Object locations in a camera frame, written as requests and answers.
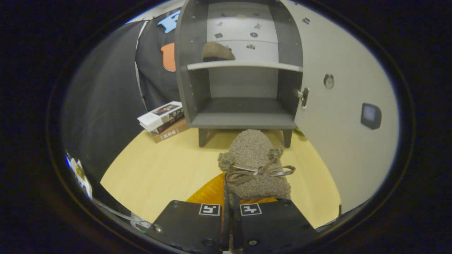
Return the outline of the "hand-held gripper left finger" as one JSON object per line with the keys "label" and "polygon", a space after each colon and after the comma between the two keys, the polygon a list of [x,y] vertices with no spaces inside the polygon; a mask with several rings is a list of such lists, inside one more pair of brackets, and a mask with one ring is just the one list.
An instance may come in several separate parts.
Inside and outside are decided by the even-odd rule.
{"label": "hand-held gripper left finger", "polygon": [[183,252],[229,249],[230,213],[225,173],[208,181],[186,201],[172,200],[144,234]]}

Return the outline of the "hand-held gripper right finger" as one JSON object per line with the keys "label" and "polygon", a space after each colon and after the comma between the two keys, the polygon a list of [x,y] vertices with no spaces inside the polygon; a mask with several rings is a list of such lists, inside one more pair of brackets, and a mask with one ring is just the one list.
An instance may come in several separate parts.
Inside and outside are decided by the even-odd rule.
{"label": "hand-held gripper right finger", "polygon": [[234,247],[242,252],[292,252],[319,234],[289,199],[241,204],[235,209]]}

